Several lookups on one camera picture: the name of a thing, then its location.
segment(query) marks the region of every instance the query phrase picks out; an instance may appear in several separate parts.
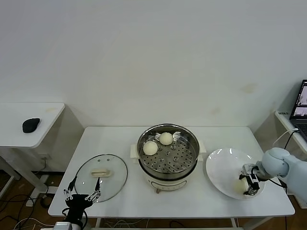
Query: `white desk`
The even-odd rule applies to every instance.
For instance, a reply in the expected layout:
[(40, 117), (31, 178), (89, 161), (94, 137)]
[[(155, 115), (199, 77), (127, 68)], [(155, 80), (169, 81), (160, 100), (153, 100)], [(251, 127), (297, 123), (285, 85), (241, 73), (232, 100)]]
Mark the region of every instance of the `white desk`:
[[(63, 189), (75, 177), (79, 167), (99, 154), (120, 156), (128, 168), (125, 186), (114, 198), (96, 203), (86, 210), (88, 217), (101, 218), (244, 218), (261, 217), (249, 223), (252, 229), (266, 217), (286, 216), (295, 210), (284, 190), (267, 182), (263, 192), (250, 200), (236, 200), (219, 192), (197, 164), (192, 179), (182, 189), (155, 193), (143, 178), (139, 165), (130, 159), (130, 145), (135, 143), (146, 127), (88, 127), (68, 165), (59, 189), (48, 210), (52, 216), (62, 216), (66, 208)], [(247, 127), (188, 127), (202, 140), (207, 154), (218, 148), (240, 149), (255, 160), (263, 152)]]
[[(62, 113), (64, 107), (64, 103), (0, 103), (1, 156), (21, 176), (34, 185), (35, 190), (31, 194), (31, 198), (37, 198), (39, 193), (46, 192), (47, 186), (44, 182), (47, 176), (43, 175), (41, 180), (38, 179), (22, 158), (11, 149), (26, 151), (37, 147)], [(30, 118), (40, 118), (41, 121), (34, 132), (24, 133), (22, 124)], [(48, 193), (53, 193), (55, 190), (55, 187), (51, 187)], [(26, 205), (32, 206), (33, 203), (28, 201)]]

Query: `black mouse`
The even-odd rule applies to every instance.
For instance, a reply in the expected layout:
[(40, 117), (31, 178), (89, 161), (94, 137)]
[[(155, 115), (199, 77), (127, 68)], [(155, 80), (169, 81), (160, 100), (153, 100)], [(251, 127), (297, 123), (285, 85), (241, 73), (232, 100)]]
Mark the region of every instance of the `black mouse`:
[(32, 133), (36, 130), (40, 122), (39, 118), (31, 118), (23, 122), (23, 132)]

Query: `white side table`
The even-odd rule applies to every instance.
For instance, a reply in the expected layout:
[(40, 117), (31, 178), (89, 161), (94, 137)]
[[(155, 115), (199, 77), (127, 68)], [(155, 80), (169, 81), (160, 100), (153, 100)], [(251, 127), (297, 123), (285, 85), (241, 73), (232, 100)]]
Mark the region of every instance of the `white side table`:
[[(64, 103), (0, 103), (1, 156), (35, 187), (30, 196), (31, 198), (37, 198), (40, 193), (47, 191), (47, 186), (44, 182), (48, 176), (43, 175), (39, 179), (23, 162), (21, 156), (12, 149), (27, 151), (27, 149), (39, 146), (64, 110), (64, 107)], [(40, 118), (41, 121), (34, 132), (24, 133), (22, 131), (22, 124), (30, 118)], [(54, 194), (56, 189), (56, 187), (49, 187), (48, 193)], [(32, 206), (33, 203), (29, 200), (26, 205)]]

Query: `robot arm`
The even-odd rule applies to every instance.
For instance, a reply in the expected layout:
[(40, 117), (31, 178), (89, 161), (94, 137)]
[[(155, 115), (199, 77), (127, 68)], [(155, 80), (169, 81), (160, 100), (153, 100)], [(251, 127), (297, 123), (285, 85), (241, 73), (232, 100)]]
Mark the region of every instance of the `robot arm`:
[(82, 230), (82, 216), (84, 210), (92, 206), (100, 197), (100, 183), (102, 182), (98, 177), (95, 190), (92, 194), (71, 194), (76, 183), (77, 176), (69, 183), (68, 189), (64, 189), (66, 196), (65, 202), (68, 206), (68, 214), (63, 222), (57, 222), (53, 230)]
[(246, 178), (248, 189), (244, 194), (257, 193), (257, 184), (278, 177), (298, 197), (307, 202), (307, 162), (301, 161), (287, 150), (272, 148), (266, 151), (261, 161), (245, 164), (239, 179)]

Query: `table leg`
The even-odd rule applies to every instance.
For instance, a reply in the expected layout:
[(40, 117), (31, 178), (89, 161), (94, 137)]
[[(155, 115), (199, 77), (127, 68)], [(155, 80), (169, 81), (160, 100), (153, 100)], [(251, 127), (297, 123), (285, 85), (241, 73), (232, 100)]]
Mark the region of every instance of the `table leg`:
[[(42, 176), (40, 177), (40, 181), (41, 181), (42, 183), (45, 183), (46, 180), (48, 179), (48, 177), (49, 177), (49, 175), (42, 175)], [(49, 187), (48, 187), (48, 192), (47, 192), (47, 193), (48, 193), (48, 194), (55, 194), (56, 191), (57, 191), (57, 189), (58, 189), (58, 187), (49, 186)], [(35, 189), (33, 190), (33, 192), (31, 193), (31, 195), (30, 195), (30, 197), (31, 197), (33, 200), (29, 199), (25, 205), (26, 205), (27, 207), (32, 207), (32, 206), (33, 206), (33, 203), (35, 203), (36, 199), (38, 198), (39, 194), (41, 194), (41, 193), (42, 193), (42, 192), (41, 192), (39, 189), (35, 188)]]
[(8, 182), (5, 184), (5, 186), (1, 189), (0, 192), (0, 199), (2, 198), (2, 196), (5, 194), (6, 190), (8, 190), (8, 188), (10, 187), (11, 183), (13, 182), (15, 178), (13, 176), (10, 177), (10, 179), (8, 180)]
[(9, 148), (3, 148), (1, 151), (4, 152), (2, 157), (5, 161), (30, 182), (40, 193), (45, 193), (47, 191), (47, 185), (31, 172), (31, 169), (24, 163), (23, 159), (21, 159), (18, 154)]
[(0, 168), (3, 169), (8, 175), (14, 177), (15, 180), (20, 179), (20, 175), (2, 158), (0, 157)]
[(230, 220), (231, 220), (232, 227), (237, 228), (238, 226), (236, 225), (235, 218), (230, 218)]
[(252, 230), (270, 219), (272, 219), (272, 217), (253, 218), (243, 226), (243, 229)]
[(99, 228), (100, 227), (100, 222), (101, 222), (101, 218), (97, 218), (96, 224), (95, 224), (95, 228)]

